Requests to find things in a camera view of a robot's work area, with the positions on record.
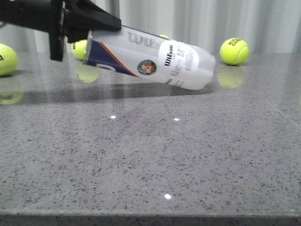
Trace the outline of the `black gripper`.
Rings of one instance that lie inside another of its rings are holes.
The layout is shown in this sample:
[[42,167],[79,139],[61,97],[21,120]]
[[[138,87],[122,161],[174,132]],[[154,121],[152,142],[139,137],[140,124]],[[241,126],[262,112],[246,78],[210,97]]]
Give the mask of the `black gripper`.
[[90,0],[50,1],[48,34],[51,60],[63,60],[65,36],[69,43],[73,43],[85,40],[89,31],[94,30],[120,31],[121,20]]

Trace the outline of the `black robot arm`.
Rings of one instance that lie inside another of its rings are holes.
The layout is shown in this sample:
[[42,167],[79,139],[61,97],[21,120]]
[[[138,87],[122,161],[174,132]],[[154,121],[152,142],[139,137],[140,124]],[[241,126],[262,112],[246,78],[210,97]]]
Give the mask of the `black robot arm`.
[[90,0],[2,0],[0,20],[48,33],[50,59],[62,61],[64,42],[86,39],[89,31],[119,31],[121,20]]

